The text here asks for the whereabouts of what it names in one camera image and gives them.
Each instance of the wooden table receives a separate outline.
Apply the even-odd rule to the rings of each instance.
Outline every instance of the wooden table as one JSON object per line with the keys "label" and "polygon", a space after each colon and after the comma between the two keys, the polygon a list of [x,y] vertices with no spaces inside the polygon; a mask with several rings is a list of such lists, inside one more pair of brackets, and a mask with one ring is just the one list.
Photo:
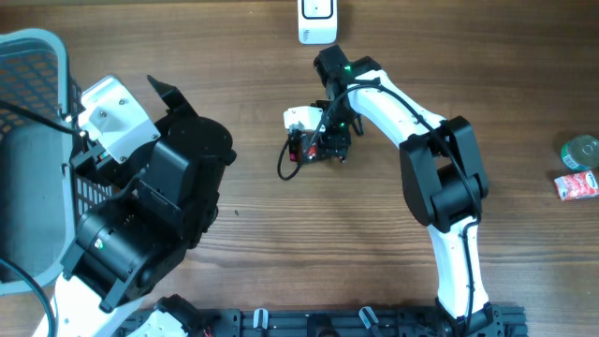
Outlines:
{"label": "wooden table", "polygon": [[[599,328],[599,199],[561,202],[557,149],[599,133],[599,8],[581,2],[346,0],[338,42],[370,55],[415,101],[474,126],[489,177],[480,260],[491,300],[526,307],[531,336]],[[83,88],[117,74],[158,118],[145,80],[177,85],[239,154],[220,215],[148,297],[200,308],[433,304],[428,233],[407,210],[397,150],[366,122],[348,163],[277,178],[282,113],[324,98],[297,38],[295,1],[5,7],[0,31],[36,26],[68,46]],[[0,299],[0,334],[28,335],[33,295]]]}

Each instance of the black base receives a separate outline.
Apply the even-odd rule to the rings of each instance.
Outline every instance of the black base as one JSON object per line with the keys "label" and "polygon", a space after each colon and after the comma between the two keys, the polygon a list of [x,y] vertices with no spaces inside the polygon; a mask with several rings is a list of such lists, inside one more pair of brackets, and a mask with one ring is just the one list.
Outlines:
{"label": "black base", "polygon": [[[484,329],[472,333],[474,337],[526,337],[524,308],[492,305],[493,322]],[[254,312],[229,310],[199,310],[198,320],[210,324],[213,337],[306,337],[319,336],[318,327],[308,324],[313,315],[325,315],[340,337],[373,336],[364,328],[356,311],[278,311],[269,312],[269,328],[254,329]],[[131,315],[113,336],[126,336],[145,322],[152,311]],[[451,331],[439,331],[442,318],[435,307],[408,307],[374,310],[378,329],[386,337],[460,337]]]}

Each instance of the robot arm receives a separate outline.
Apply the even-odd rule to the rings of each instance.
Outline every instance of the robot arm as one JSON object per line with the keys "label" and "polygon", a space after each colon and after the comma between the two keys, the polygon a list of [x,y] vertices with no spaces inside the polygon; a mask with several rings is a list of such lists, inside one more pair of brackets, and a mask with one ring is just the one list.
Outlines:
{"label": "robot arm", "polygon": [[[82,215],[61,259],[51,301],[59,336],[110,336],[218,214],[218,188],[236,158],[230,133],[198,116],[176,87],[148,80],[168,106],[155,124],[114,77],[85,93],[90,106],[78,117],[97,143],[71,167],[121,191]],[[159,327],[188,332],[168,315],[154,316]],[[150,333],[150,322],[141,335],[162,335]],[[44,317],[35,336],[47,333]]]}
{"label": "robot arm", "polygon": [[[472,320],[469,330],[475,329],[477,321],[482,320],[477,317],[489,305],[480,277],[476,245],[477,214],[480,214],[477,207],[488,188],[472,128],[461,117],[447,121],[420,107],[369,57],[349,63],[341,49],[333,46],[320,52],[314,67],[332,102],[318,101],[311,108],[294,108],[294,114],[290,111],[284,114],[289,152],[292,159],[296,159],[293,161],[307,164],[336,154],[343,154],[344,159],[351,141],[343,126],[354,125],[361,116],[380,128],[400,149],[406,203],[416,220],[431,234],[439,271],[438,305],[454,328],[469,325],[465,322]],[[375,85],[354,88],[369,83]],[[359,136],[363,134],[362,130],[356,130]],[[339,137],[345,142],[329,141]],[[456,163],[437,169],[434,158],[446,154],[435,138],[446,143]],[[317,141],[312,144],[307,139]],[[469,198],[468,184],[460,178],[458,169],[472,188],[477,201],[474,204]]]}

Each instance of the white plug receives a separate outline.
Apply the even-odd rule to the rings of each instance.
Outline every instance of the white plug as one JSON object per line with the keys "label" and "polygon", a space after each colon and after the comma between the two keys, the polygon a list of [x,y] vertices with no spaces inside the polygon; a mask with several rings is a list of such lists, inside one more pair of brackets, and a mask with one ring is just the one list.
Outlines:
{"label": "white plug", "polygon": [[337,0],[298,0],[299,42],[328,44],[337,38]]}

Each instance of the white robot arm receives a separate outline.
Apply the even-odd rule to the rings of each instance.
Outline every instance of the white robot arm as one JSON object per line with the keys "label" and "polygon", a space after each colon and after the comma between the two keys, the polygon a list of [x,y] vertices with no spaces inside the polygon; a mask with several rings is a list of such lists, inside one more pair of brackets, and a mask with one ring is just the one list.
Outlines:
{"label": "white robot arm", "polygon": [[[314,67],[332,102],[318,101],[284,113],[292,160],[298,168],[329,157],[344,161],[351,142],[338,141],[349,139],[349,130],[340,126],[355,125],[361,116],[381,129],[400,149],[406,202],[431,234],[439,272],[438,304],[456,325],[469,326],[469,315],[489,305],[476,245],[477,208],[487,194],[487,182],[471,127],[461,117],[447,121],[420,107],[368,57],[349,63],[333,46],[321,51]],[[356,126],[355,130],[363,134]],[[432,159],[448,155],[446,150],[456,163],[437,171]],[[468,183],[457,170],[465,172]]]}
{"label": "white robot arm", "polygon": [[[398,89],[383,70],[372,70],[357,77],[357,80],[374,79],[380,79],[382,86],[401,96],[433,128],[441,126],[441,122],[445,120],[445,118],[420,107],[414,100]],[[402,103],[376,89],[356,90],[348,94],[348,100],[352,109],[371,120],[398,148],[410,136],[423,135],[429,132]],[[446,311],[454,318],[468,315],[467,305],[470,285],[466,255],[460,236],[464,227],[472,222],[474,222],[472,216],[461,219],[451,226],[448,233],[439,231],[435,226],[428,226],[439,271],[438,298]],[[481,310],[489,301],[480,278],[476,245],[477,228],[478,225],[468,230],[470,259],[475,281],[473,312]]]}

